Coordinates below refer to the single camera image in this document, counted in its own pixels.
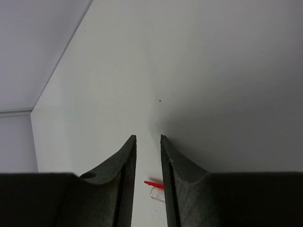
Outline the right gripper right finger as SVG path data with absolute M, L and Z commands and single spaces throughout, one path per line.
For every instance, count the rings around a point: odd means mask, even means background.
M 300 227 L 300 172 L 211 173 L 160 139 L 170 227 Z

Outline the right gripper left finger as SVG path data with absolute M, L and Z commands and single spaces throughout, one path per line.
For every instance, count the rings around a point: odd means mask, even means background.
M 134 135 L 90 171 L 1 174 L 3 227 L 129 227 L 136 169 Z

